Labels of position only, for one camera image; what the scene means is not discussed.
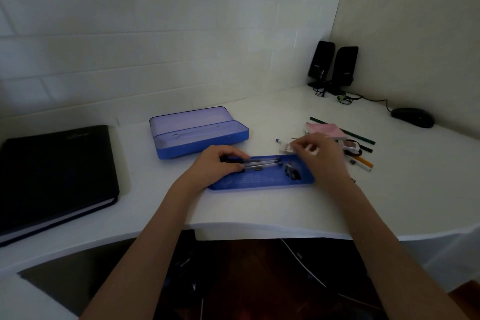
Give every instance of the blue pencil case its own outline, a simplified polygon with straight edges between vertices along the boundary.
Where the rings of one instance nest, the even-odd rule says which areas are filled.
[[[223,106],[155,116],[150,119],[150,129],[161,160],[201,152],[212,145],[231,146],[250,136],[249,129],[233,120]]]
[[[280,164],[274,167],[266,167],[258,171],[251,170],[231,173],[220,181],[210,185],[209,189],[213,191],[254,190],[262,188],[294,187],[315,183],[315,178],[307,165],[303,163],[301,158],[297,155],[257,156],[252,157],[252,159],[279,160]],[[287,175],[286,169],[288,166],[297,170],[300,179],[297,179],[296,177],[296,179],[293,180],[291,174]]]

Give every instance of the speaker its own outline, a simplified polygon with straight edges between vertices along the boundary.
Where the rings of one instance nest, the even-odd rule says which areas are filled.
[[[333,66],[333,75],[328,92],[333,95],[341,94],[341,86],[350,86],[353,82],[353,73],[357,64],[358,47],[342,47],[338,50]]]
[[[317,49],[313,55],[308,76],[317,81],[310,82],[308,85],[316,88],[318,85],[324,83],[327,79],[328,70],[332,65],[333,56],[335,55],[335,43],[325,42],[321,40],[318,42]]]

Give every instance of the computer mouse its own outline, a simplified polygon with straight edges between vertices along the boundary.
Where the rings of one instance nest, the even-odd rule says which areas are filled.
[[[431,128],[435,125],[435,118],[428,112],[416,108],[399,108],[391,111],[392,117],[404,120],[420,128]]]

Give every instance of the cable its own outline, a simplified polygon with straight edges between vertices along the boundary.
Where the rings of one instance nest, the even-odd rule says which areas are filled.
[[[298,263],[301,264],[301,266],[315,279],[317,280],[323,287],[327,288],[327,286],[325,285],[325,283],[323,283],[322,281],[320,281],[318,279],[317,276],[315,276],[312,271],[310,271],[307,267],[305,267],[305,265],[302,263],[302,261],[297,257],[297,255],[295,253],[293,253],[293,250],[291,250],[291,248],[289,247],[289,245],[285,242],[285,240],[283,239],[280,239],[283,244],[286,245],[286,247],[288,248],[288,250],[290,251],[291,254],[293,254],[293,256],[295,257],[295,259],[298,261]],[[362,305],[365,305],[365,306],[369,306],[371,308],[374,308],[374,309],[377,309],[377,310],[380,310],[380,311],[384,311],[382,308],[379,308],[377,306],[374,306],[374,305],[370,305],[370,304],[367,304],[365,302],[362,302],[362,301],[359,301],[359,300],[356,300],[354,298],[351,298],[351,297],[348,297],[348,296],[345,296],[344,294],[341,294],[341,293],[337,293],[337,295],[345,298],[345,299],[348,299],[348,300],[351,300],[351,301],[354,301],[354,302],[357,302],[358,304],[362,304]]]
[[[351,96],[348,96],[347,94],[357,95],[358,97],[353,98]],[[340,104],[343,104],[343,105],[351,105],[354,101],[357,101],[357,100],[360,100],[360,99],[365,99],[365,100],[368,100],[369,102],[374,102],[374,103],[386,102],[387,110],[389,112],[392,112],[390,109],[388,109],[388,99],[387,98],[384,98],[382,100],[372,100],[372,99],[364,97],[363,95],[355,94],[353,92],[348,92],[348,91],[343,91],[342,90],[342,95],[337,96],[337,99],[338,99],[338,102]]]

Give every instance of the white wall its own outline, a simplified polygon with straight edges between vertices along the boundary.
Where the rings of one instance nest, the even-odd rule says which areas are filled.
[[[58,129],[146,121],[303,84],[339,2],[0,1],[0,124],[57,109],[48,117]]]
[[[480,138],[480,0],[340,0],[330,40],[360,47],[350,91]]]

